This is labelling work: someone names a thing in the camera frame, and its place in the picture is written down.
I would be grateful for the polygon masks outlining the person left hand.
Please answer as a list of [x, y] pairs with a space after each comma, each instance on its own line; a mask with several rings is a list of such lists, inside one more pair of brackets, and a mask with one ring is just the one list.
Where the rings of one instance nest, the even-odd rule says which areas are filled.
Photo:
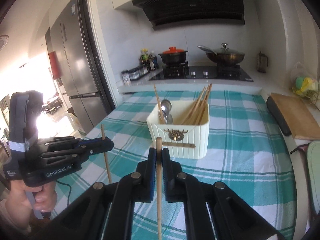
[[33, 211], [47, 213], [56, 206], [56, 182], [28, 187], [23, 180], [12, 180], [10, 186], [8, 197], [1, 200], [1, 229], [11, 235], [26, 236], [31, 232], [29, 222]]

